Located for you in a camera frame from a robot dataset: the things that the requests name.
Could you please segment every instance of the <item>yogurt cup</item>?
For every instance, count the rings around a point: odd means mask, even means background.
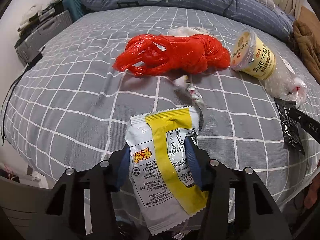
[[[230,67],[265,80],[274,71],[276,57],[254,31],[244,29],[233,47]]]

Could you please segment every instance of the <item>gray suitcase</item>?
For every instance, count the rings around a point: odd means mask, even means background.
[[[16,49],[20,61],[27,64],[49,40],[72,24],[69,11],[64,11],[39,26]]]

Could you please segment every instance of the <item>black packet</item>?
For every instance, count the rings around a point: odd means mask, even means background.
[[[299,137],[297,122],[289,117],[290,108],[297,108],[296,101],[284,101],[279,98],[274,98],[274,100],[280,115],[284,142],[305,155],[301,139]]]

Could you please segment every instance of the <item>barcode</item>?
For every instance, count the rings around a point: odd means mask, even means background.
[[[174,239],[181,240],[182,238],[184,238],[184,236],[181,235],[181,234],[176,234],[173,238],[174,238]]]

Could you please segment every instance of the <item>black handle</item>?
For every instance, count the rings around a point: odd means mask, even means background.
[[[290,108],[289,117],[300,123],[301,128],[310,134],[318,143],[320,143],[320,123],[306,115],[305,113]]]

